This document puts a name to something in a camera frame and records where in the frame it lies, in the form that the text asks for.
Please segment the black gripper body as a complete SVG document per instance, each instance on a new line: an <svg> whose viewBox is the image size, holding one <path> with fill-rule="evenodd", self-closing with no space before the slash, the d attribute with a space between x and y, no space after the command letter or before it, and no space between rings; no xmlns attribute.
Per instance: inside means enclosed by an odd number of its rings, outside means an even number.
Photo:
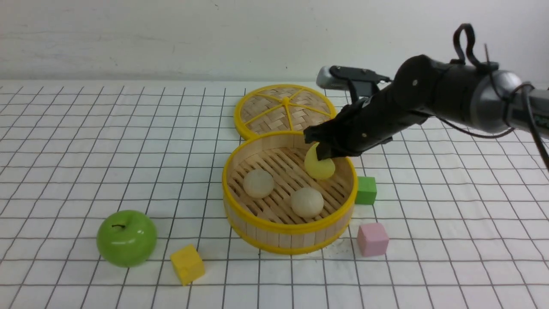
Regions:
<svg viewBox="0 0 549 309"><path fill-rule="evenodd" d="M429 115L402 107L395 98L393 82L368 100L343 108L331 121L331 147L355 157L380 144L388 143L393 135L416 124L423 124Z"/></svg>

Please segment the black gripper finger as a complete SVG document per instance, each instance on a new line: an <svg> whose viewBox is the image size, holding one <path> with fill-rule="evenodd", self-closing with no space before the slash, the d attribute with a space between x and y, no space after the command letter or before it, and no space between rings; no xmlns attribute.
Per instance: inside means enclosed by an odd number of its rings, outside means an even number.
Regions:
<svg viewBox="0 0 549 309"><path fill-rule="evenodd" d="M333 148L329 145L317 145L317 159L319 161L348 156L349 154L346 151Z"/></svg>

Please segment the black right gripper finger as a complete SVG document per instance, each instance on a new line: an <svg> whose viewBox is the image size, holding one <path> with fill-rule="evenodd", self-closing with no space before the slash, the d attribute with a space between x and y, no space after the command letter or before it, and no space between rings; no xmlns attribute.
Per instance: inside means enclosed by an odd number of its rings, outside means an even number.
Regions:
<svg viewBox="0 0 549 309"><path fill-rule="evenodd" d="M305 143L326 143L332 144L333 128L330 124L319 124L309 126L303 130Z"/></svg>

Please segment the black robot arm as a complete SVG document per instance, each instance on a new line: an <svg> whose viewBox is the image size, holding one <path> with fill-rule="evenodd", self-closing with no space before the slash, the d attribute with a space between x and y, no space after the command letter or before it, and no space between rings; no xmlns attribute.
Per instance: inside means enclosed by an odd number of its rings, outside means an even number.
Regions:
<svg viewBox="0 0 549 309"><path fill-rule="evenodd" d="M430 117L494 135L529 132L533 119L537 133L547 138L548 91L521 84L512 72L483 73L426 55L406 60L393 79L368 69L325 66L317 85L348 91L353 101L335 118L304 129L305 142L318 143L321 159L357 157Z"/></svg>

